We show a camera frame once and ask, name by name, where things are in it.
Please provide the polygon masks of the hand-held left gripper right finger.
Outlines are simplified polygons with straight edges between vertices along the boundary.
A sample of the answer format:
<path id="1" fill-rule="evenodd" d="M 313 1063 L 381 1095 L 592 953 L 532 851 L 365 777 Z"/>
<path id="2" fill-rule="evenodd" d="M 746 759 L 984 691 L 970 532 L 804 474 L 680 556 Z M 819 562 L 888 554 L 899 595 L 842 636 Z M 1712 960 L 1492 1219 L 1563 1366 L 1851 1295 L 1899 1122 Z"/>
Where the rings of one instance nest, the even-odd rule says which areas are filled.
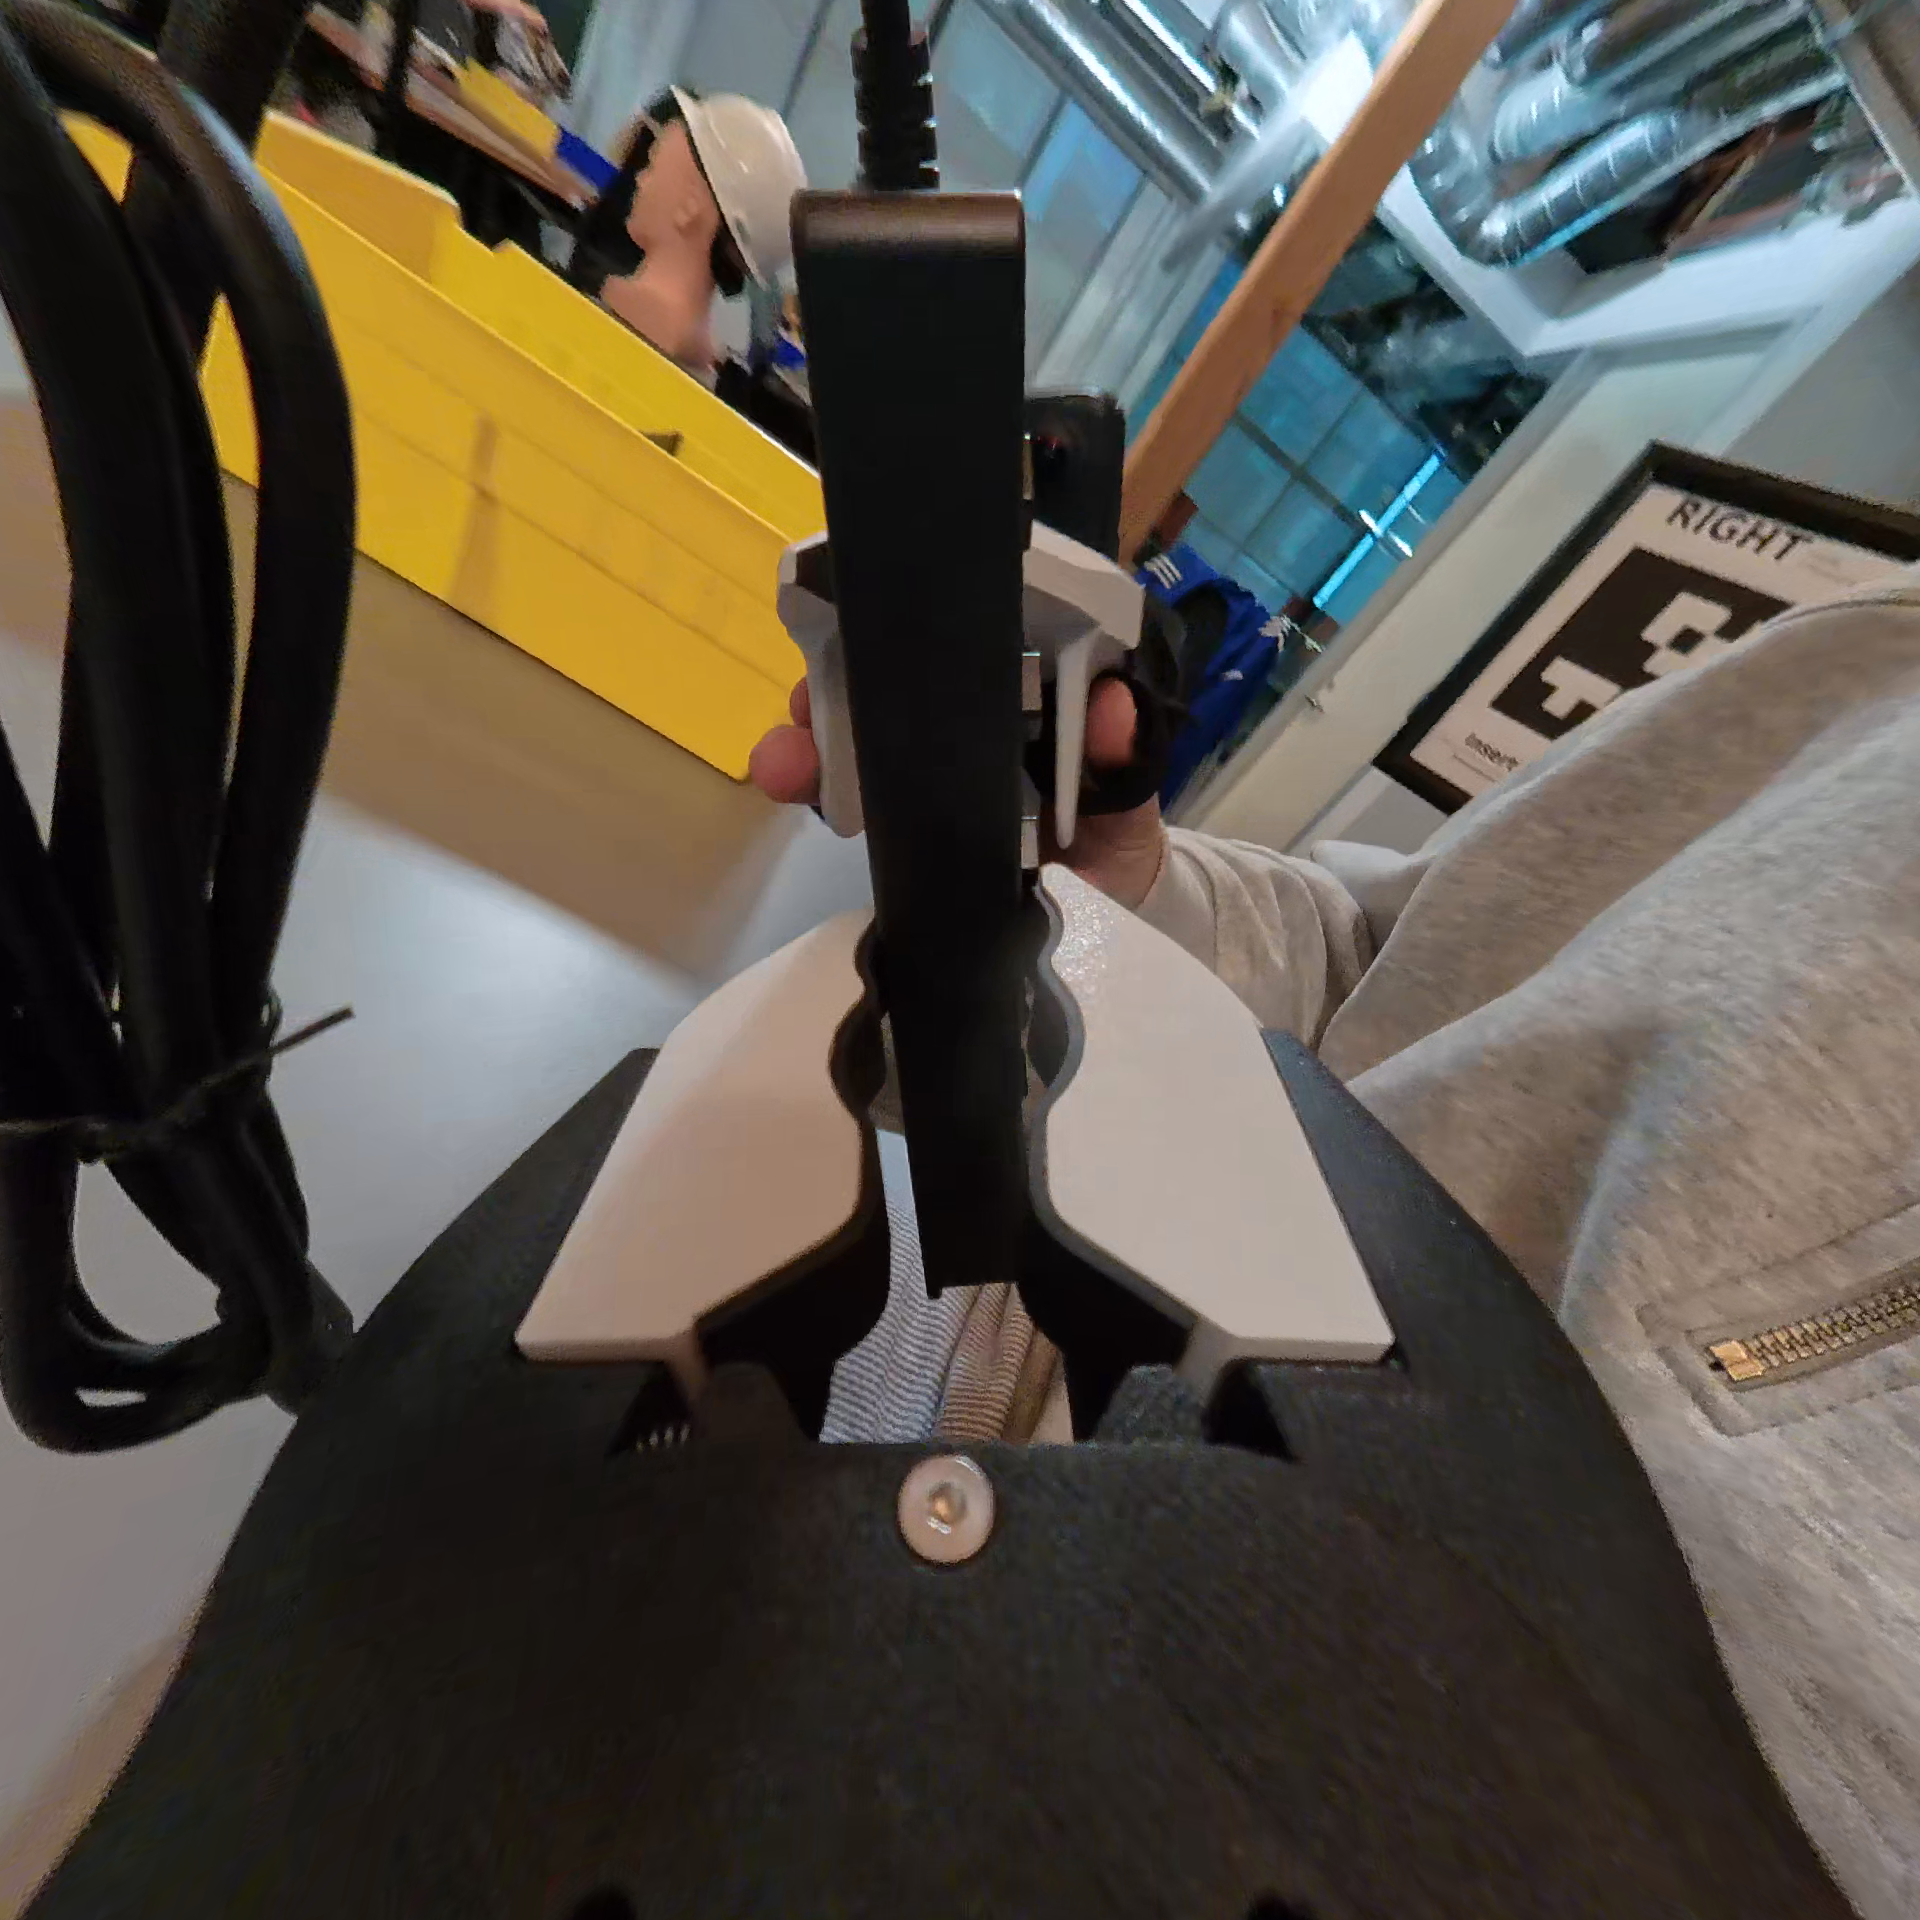
<path id="1" fill-rule="evenodd" d="M 1175 1369 L 1381 1363 L 1392 1328 L 1251 1009 L 1073 871 L 1044 870 L 1041 902 L 1065 1027 L 1041 1225 Z"/>

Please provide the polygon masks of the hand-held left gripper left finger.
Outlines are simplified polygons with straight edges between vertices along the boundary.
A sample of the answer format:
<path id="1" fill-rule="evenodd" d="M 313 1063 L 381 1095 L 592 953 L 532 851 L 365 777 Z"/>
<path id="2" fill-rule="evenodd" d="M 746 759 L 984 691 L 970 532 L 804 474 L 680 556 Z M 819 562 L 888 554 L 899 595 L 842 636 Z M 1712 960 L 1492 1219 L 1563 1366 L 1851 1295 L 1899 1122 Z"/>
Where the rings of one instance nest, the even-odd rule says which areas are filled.
<path id="1" fill-rule="evenodd" d="M 856 1225 L 869 1131 L 832 1050 L 871 927 L 828 919 L 675 1027 L 519 1322 L 523 1358 L 709 1369 L 727 1310 Z"/>

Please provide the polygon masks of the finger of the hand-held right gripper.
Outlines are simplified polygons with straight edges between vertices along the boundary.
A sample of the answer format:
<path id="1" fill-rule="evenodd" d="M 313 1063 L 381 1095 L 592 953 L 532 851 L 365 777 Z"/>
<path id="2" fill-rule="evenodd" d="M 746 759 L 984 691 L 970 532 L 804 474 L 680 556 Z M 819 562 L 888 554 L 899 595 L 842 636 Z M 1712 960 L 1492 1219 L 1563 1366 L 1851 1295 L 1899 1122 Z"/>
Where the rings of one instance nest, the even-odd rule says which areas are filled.
<path id="1" fill-rule="evenodd" d="M 777 612 L 804 663 L 807 731 L 821 763 L 819 812 L 832 832 L 864 832 L 858 744 L 832 551 L 828 535 L 791 545 L 777 577 Z"/>
<path id="2" fill-rule="evenodd" d="M 1095 550 L 1034 521 L 1024 551 L 1024 644 L 1055 659 L 1095 636 L 1131 654 L 1144 636 L 1145 590 Z"/>

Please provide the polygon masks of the person's right forearm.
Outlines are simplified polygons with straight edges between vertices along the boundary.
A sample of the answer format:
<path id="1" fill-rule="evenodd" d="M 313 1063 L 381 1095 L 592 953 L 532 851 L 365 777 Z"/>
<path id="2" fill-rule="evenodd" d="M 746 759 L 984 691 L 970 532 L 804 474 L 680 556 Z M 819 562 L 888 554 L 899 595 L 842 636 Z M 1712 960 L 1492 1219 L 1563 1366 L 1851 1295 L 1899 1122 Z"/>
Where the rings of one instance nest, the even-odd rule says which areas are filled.
<path id="1" fill-rule="evenodd" d="M 1165 828 L 1136 914 L 1181 946 L 1263 1030 L 1320 1050 L 1377 960 L 1377 936 L 1329 870 L 1269 848 Z"/>

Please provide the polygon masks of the person's right hand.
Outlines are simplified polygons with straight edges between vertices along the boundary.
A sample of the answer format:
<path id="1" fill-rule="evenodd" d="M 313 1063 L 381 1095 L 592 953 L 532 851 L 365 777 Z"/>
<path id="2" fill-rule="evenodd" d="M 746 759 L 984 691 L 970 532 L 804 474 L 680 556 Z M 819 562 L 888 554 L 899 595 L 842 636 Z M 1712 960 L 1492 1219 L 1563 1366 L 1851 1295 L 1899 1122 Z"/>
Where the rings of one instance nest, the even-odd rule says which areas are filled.
<path id="1" fill-rule="evenodd" d="M 1135 691 L 1115 674 L 1103 678 L 1088 694 L 1088 770 L 1120 777 L 1135 770 L 1139 753 L 1139 711 Z M 797 681 L 787 703 L 787 721 L 773 727 L 749 755 L 749 782 L 777 806 L 817 808 L 821 800 L 821 759 L 810 729 L 810 688 Z M 1154 890 L 1165 857 L 1161 803 L 1109 815 L 1080 815 L 1075 840 L 1049 847 L 1048 857 L 1063 862 L 1119 902 L 1139 907 Z"/>

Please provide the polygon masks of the blue striped jacket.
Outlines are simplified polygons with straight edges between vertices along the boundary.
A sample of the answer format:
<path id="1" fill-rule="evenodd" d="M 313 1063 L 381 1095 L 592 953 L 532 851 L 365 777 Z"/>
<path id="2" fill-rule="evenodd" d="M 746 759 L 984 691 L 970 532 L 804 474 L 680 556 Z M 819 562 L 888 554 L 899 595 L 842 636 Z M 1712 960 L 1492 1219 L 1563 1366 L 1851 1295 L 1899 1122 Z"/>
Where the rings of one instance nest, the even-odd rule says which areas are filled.
<path id="1" fill-rule="evenodd" d="M 1189 545 L 1161 550 L 1136 574 L 1145 596 L 1180 628 L 1185 716 L 1160 790 L 1164 812 L 1172 812 L 1186 786 L 1223 762 L 1320 659 L 1332 627 L 1308 595 L 1288 595 L 1271 609 Z"/>

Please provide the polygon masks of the striped grey cloth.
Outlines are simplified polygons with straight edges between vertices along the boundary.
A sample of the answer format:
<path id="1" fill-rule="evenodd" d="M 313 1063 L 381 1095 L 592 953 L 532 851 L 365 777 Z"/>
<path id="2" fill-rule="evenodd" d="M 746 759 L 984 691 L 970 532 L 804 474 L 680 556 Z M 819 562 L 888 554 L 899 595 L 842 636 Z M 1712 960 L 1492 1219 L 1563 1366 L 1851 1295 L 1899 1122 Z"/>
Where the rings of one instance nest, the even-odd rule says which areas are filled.
<path id="1" fill-rule="evenodd" d="M 930 1295 L 907 1187 L 885 1193 L 890 1291 L 832 1369 L 828 1446 L 1071 1446 L 1065 1363 L 1011 1284 Z"/>

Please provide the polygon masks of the stacked yellow plastic bins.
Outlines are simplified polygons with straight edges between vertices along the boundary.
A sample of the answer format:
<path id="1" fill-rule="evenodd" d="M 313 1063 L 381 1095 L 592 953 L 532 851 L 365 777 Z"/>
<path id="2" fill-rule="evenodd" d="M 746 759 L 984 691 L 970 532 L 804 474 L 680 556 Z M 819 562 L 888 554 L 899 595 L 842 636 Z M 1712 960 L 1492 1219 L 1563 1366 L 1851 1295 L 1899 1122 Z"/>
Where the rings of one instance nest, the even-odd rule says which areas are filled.
<path id="1" fill-rule="evenodd" d="M 746 777 L 800 680 L 777 571 L 819 480 L 436 188 L 280 116 L 258 161 L 344 366 L 359 554 Z"/>

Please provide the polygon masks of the wooden beam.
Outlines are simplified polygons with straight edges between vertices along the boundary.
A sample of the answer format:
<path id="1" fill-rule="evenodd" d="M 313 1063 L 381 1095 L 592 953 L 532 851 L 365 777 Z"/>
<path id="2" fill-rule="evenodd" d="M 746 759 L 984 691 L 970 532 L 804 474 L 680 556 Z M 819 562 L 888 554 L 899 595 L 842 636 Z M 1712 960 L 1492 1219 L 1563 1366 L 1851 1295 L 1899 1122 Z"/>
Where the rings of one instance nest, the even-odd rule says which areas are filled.
<path id="1" fill-rule="evenodd" d="M 1239 412 L 1277 348 L 1405 161 L 1509 20 L 1514 6 L 1421 3 L 1386 36 L 1369 88 L 1263 241 L 1212 324 L 1136 432 L 1122 468 L 1120 560 L 1157 540 L 1195 466 Z"/>

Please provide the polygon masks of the mannequin head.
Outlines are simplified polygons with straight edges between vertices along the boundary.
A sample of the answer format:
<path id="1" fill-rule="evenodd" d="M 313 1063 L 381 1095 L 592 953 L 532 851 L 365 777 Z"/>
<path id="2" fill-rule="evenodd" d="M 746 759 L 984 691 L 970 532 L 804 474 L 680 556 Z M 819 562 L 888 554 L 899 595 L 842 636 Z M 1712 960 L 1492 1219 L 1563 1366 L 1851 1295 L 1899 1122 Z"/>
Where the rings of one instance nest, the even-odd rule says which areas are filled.
<path id="1" fill-rule="evenodd" d="M 713 385 L 713 307 L 741 297 L 741 279 L 709 188 L 665 94 L 643 107 L 615 145 L 617 174 L 603 198 L 634 267 L 611 273 L 599 303 L 661 356 Z"/>

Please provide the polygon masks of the white hard hat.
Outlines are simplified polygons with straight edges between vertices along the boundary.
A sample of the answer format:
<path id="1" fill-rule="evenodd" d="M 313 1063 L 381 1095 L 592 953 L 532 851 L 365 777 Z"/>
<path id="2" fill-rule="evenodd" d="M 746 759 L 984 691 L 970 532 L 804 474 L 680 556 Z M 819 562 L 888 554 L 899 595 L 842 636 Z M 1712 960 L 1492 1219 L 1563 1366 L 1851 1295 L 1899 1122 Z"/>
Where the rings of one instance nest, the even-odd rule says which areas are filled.
<path id="1" fill-rule="evenodd" d="M 793 200 L 807 188 L 800 148 L 773 107 L 744 94 L 668 91 L 709 188 L 741 279 L 775 290 L 791 273 Z"/>

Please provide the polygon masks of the framed fiducial tag sign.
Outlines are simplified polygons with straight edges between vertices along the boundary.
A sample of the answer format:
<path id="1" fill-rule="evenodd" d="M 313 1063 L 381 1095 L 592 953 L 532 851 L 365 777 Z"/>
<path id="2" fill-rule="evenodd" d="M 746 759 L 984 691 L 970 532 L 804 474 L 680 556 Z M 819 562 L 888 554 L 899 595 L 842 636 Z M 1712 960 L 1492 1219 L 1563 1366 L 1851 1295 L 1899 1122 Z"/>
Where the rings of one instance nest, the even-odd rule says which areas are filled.
<path id="1" fill-rule="evenodd" d="M 1409 711 L 1375 769 L 1456 815 L 1619 705 L 1919 559 L 1915 507 L 1653 442 Z"/>

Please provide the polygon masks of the silver air duct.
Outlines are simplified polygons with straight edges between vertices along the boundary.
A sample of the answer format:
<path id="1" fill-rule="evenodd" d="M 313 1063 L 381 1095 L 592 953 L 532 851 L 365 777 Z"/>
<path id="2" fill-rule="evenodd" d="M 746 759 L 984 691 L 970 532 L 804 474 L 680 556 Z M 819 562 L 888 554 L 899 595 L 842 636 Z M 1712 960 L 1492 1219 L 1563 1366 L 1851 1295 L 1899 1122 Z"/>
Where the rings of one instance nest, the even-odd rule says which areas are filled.
<path id="1" fill-rule="evenodd" d="M 1453 251 L 1516 271 L 1719 152 L 1824 106 L 1844 75 L 1808 6 L 1523 6 L 1405 161 Z"/>

